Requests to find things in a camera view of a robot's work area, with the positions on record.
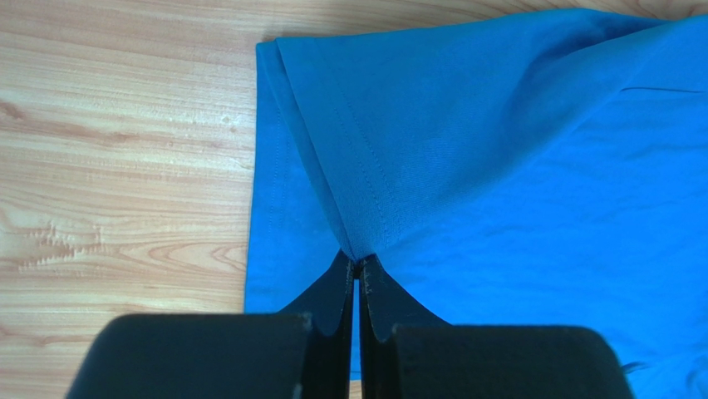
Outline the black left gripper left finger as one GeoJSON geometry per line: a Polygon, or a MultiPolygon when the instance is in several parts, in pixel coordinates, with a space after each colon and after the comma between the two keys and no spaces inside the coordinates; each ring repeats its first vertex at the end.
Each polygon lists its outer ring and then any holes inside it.
{"type": "Polygon", "coordinates": [[[295,398],[349,397],[353,269],[339,251],[326,272],[279,311],[305,321],[307,341],[295,398]]]}

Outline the blue t shirt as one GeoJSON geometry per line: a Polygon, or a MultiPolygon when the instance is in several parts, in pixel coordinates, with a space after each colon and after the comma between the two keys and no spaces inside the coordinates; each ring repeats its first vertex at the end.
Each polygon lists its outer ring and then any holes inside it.
{"type": "Polygon", "coordinates": [[[587,9],[256,47],[245,309],[376,254],[444,320],[601,333],[707,395],[707,18],[587,9]]]}

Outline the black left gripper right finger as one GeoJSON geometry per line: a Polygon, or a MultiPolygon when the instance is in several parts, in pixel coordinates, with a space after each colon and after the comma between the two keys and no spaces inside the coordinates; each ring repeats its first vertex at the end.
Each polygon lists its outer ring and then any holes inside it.
{"type": "Polygon", "coordinates": [[[411,345],[400,340],[420,328],[450,324],[409,294],[372,254],[359,262],[359,331],[365,398],[403,398],[411,345]]]}

